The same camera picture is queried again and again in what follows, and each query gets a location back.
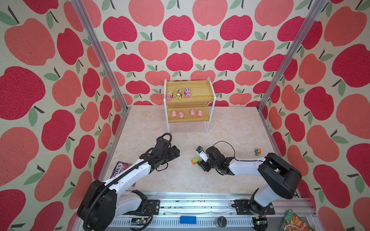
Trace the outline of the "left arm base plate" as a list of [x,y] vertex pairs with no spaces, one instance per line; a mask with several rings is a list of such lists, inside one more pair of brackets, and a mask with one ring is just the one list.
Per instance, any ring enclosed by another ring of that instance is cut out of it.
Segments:
[[144,202],[144,210],[142,212],[143,215],[158,215],[160,210],[160,200],[146,200]]

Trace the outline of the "pink toy car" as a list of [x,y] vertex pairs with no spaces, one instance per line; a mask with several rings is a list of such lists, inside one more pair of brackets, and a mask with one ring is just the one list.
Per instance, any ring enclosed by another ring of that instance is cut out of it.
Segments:
[[191,93],[190,93],[190,89],[189,88],[185,88],[185,97],[186,98],[190,98],[191,97]]
[[170,90],[170,91],[168,91],[168,93],[166,95],[166,100],[171,101],[172,99],[173,99],[173,91]]

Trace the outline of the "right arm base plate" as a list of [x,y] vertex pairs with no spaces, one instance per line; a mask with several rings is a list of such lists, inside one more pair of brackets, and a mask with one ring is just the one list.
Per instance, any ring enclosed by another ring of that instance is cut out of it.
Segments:
[[262,207],[256,202],[250,203],[249,200],[235,200],[231,205],[238,215],[275,215],[275,210],[270,203],[266,207]]

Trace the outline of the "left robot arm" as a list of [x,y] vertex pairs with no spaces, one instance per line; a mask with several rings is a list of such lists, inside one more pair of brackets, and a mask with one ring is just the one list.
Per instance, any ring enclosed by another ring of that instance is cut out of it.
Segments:
[[126,213],[138,216],[145,212],[147,196],[139,190],[125,192],[161,165],[168,165],[180,156],[180,150],[171,144],[171,137],[170,133],[158,137],[154,147],[117,176],[90,184],[77,211],[85,231],[104,231],[116,216]]

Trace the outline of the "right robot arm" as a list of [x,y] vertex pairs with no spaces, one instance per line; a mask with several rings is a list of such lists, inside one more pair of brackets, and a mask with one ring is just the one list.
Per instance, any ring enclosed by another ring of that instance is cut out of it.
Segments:
[[279,198],[292,199],[302,179],[302,174],[291,164],[275,153],[268,153],[264,158],[240,159],[225,157],[215,147],[204,150],[196,149],[201,161],[198,165],[208,172],[212,168],[221,175],[256,175],[261,176],[266,185],[258,188],[243,208],[254,215],[262,215],[269,205]]

